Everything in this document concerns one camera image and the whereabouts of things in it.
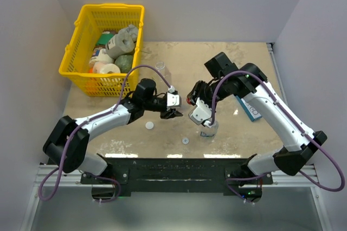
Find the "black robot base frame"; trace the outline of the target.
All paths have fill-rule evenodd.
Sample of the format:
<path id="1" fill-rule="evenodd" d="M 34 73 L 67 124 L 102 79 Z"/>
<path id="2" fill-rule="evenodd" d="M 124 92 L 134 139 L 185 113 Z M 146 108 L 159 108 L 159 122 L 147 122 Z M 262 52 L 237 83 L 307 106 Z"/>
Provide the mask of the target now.
<path id="1" fill-rule="evenodd" d="M 101 176 L 85 173 L 82 184 L 92 185 L 92 197 L 108 199 L 115 194 L 131 196 L 147 193 L 222 193 L 232 196 L 237 191 L 256 202 L 262 189 L 273 184 L 271 174 L 262 179 L 232 181 L 232 173 L 243 163 L 242 158 L 107 158 L 108 167 Z"/>

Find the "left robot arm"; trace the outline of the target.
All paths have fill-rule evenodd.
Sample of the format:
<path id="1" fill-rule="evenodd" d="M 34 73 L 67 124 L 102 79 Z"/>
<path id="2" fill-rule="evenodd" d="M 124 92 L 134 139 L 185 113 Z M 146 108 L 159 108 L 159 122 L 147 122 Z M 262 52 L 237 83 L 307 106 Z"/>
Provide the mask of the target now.
<path id="1" fill-rule="evenodd" d="M 181 104 L 182 99 L 174 87 L 159 95 L 153 80 L 142 79 L 117 106 L 89 117 L 60 118 L 45 142 L 43 152 L 66 174 L 80 170 L 92 174 L 99 183 L 107 183 L 112 178 L 112 170 L 104 157 L 87 152 L 88 143 L 109 130 L 136 121 L 145 111 L 158 112 L 162 119 L 180 117 L 178 108 Z"/>

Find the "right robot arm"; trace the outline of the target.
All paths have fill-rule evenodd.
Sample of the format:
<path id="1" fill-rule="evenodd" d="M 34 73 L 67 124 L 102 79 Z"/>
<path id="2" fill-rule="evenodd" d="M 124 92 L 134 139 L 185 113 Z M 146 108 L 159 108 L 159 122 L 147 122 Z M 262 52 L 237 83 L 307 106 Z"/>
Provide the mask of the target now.
<path id="1" fill-rule="evenodd" d="M 232 178 L 253 184 L 271 171 L 280 170 L 294 176 L 327 140 L 323 131 L 305 125 L 286 106 L 255 64 L 238 68 L 221 52 L 204 65 L 213 79 L 196 82 L 187 95 L 187 103 L 194 106 L 189 117 L 195 124 L 211 128 L 217 102 L 233 95 L 255 108 L 283 143 L 281 149 L 272 153 L 250 156 L 230 174 Z"/>

